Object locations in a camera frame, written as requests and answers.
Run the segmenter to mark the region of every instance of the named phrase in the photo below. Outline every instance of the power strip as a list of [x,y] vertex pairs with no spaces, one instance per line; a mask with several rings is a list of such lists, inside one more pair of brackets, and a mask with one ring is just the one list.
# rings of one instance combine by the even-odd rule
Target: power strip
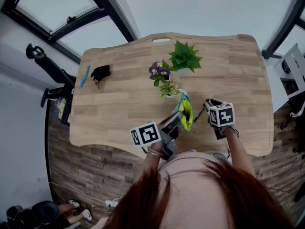
[[110,206],[112,208],[117,207],[117,205],[119,204],[118,201],[110,201],[110,200],[106,200],[105,203],[106,203],[106,206],[108,206],[108,207]]

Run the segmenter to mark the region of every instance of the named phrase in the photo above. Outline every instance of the green succulent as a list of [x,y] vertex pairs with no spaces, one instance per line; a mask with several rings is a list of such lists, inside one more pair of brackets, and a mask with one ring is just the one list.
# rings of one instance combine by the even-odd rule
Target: green succulent
[[182,44],[177,41],[175,44],[175,51],[170,52],[171,55],[170,60],[173,63],[173,66],[170,68],[171,71],[177,71],[184,68],[189,68],[194,72],[194,69],[201,68],[199,61],[202,59],[201,57],[196,56],[198,50],[194,50],[194,45],[190,46],[186,44]]
[[179,93],[179,90],[177,89],[177,86],[173,83],[173,81],[168,81],[163,86],[160,86],[160,92],[162,92],[161,97],[164,97],[166,95],[177,95]]

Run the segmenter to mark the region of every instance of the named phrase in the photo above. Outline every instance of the red hair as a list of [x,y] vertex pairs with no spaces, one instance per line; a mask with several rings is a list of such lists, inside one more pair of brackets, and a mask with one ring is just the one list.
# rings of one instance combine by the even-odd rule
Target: red hair
[[[205,179],[214,180],[223,193],[237,229],[294,228],[269,191],[249,173],[226,162],[206,161]],[[160,174],[150,170],[134,183],[108,218],[104,229],[158,229],[169,202],[167,177],[163,194]]]

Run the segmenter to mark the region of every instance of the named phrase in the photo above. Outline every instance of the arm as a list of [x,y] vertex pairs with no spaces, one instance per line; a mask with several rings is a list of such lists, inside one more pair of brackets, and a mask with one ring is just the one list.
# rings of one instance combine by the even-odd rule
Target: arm
[[162,142],[154,143],[151,147],[148,148],[148,154],[144,160],[143,168],[139,175],[136,178],[136,181],[143,175],[145,171],[149,171],[150,169],[157,170],[160,162],[160,158],[154,154],[159,156],[162,155]]
[[244,146],[237,137],[235,131],[226,127],[224,129],[224,134],[228,140],[229,148],[231,150],[233,167],[246,171],[255,177],[255,171],[249,155],[244,149]]

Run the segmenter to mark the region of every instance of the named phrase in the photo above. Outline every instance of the window frame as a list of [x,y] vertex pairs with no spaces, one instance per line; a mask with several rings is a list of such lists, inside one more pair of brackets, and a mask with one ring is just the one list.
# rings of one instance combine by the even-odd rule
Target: window frame
[[299,26],[305,30],[305,21],[301,18],[302,12],[305,8],[305,0],[296,0],[292,7],[292,10],[287,17],[285,23],[274,37],[272,42],[269,44],[266,50],[262,50],[262,56],[264,59],[277,58],[280,59],[282,56],[274,54],[275,51],[281,46],[284,40],[287,38],[289,33],[292,31],[294,26]]
[[78,64],[80,64],[81,58],[57,41],[65,35],[93,21],[109,16],[125,37],[127,42],[132,42],[137,39],[137,36],[132,31],[132,28],[124,23],[123,19],[114,8],[114,4],[111,4],[109,0],[93,0],[98,8],[77,16],[74,20],[68,22],[66,25],[62,26],[53,33],[45,31],[45,29],[43,29],[32,19],[19,12],[16,9],[19,1],[20,0],[6,0],[1,8],[1,12]]

